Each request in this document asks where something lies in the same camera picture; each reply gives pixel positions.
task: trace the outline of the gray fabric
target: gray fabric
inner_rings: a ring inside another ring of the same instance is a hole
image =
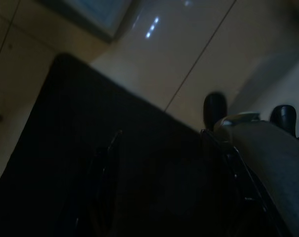
[[[263,121],[222,126],[216,133],[238,149],[265,185],[293,236],[299,237],[299,141]]]

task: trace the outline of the tile floor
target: tile floor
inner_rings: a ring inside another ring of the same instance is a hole
[[[137,14],[109,45],[34,0],[0,0],[0,176],[60,52],[196,130],[213,90],[226,94],[234,112],[256,109],[266,116],[275,104],[299,105],[295,88],[280,96],[292,81],[299,86],[299,28],[283,0],[144,0]],[[256,85],[251,98],[250,82]]]

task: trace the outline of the tile grout line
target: tile grout line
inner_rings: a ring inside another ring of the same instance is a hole
[[[210,39],[208,40],[207,44],[205,45],[205,47],[202,49],[202,52],[200,53],[200,55],[198,56],[198,58],[196,59],[196,61],[193,63],[192,67],[190,68],[189,72],[187,73],[187,75],[185,76],[185,78],[183,79],[182,83],[180,84],[179,88],[177,89],[177,91],[175,92],[175,94],[172,96],[171,100],[169,101],[169,103],[167,104],[166,108],[164,109],[164,112],[167,111],[167,109],[169,108],[169,106],[171,105],[171,103],[173,102],[174,98],[176,97],[176,95],[178,94],[178,92],[180,91],[181,87],[183,86],[183,84],[187,81],[189,75],[191,74],[192,70],[194,69],[194,67],[197,65],[198,61],[200,60],[200,58],[202,57],[202,55],[204,54],[204,52],[206,51],[207,47],[209,46],[209,44],[211,43],[211,41],[213,40],[214,36],[216,35],[216,33],[218,32],[219,28],[221,27],[222,23],[224,22],[224,20],[226,19],[226,17],[228,16],[229,12],[231,11],[231,9],[233,8],[233,6],[235,5],[237,0],[234,0],[234,2],[231,4],[231,6],[229,7],[228,11],[226,12],[226,14],[224,15],[223,19],[221,20],[221,22],[219,23],[219,25],[217,26],[217,28],[215,29],[215,31],[213,32],[213,34],[211,35]]]
[[[4,16],[0,15],[0,19],[5,21],[6,23],[10,24],[10,20],[8,20],[7,18],[5,18]]]
[[[7,31],[6,31],[6,33],[5,33],[4,39],[3,39],[2,44],[1,44],[1,47],[0,47],[0,55],[1,55],[2,49],[3,49],[3,47],[4,47],[6,38],[7,38],[8,34],[9,34],[9,31],[10,31],[10,29],[11,29],[11,26],[12,26],[12,24],[13,24],[13,19],[14,19],[14,17],[15,17],[15,14],[16,14],[16,12],[17,12],[17,9],[19,8],[20,2],[21,2],[21,0],[19,0],[18,4],[17,4],[17,6],[16,6],[16,9],[15,9],[15,11],[14,11],[14,14],[13,14],[11,20],[10,20],[10,23],[9,23],[9,27],[7,28]]]
[[[18,29],[20,32],[22,32],[23,34],[25,34],[27,37],[37,41],[38,43],[42,44],[43,46],[45,46],[46,48],[48,48],[51,51],[54,52],[58,52],[59,50],[50,46],[48,43],[45,43],[43,40],[38,39],[37,37],[33,36],[32,34],[28,33],[27,31],[25,31],[24,29],[22,29],[21,27],[19,27],[18,25],[12,23],[12,26],[14,26],[16,29]]]

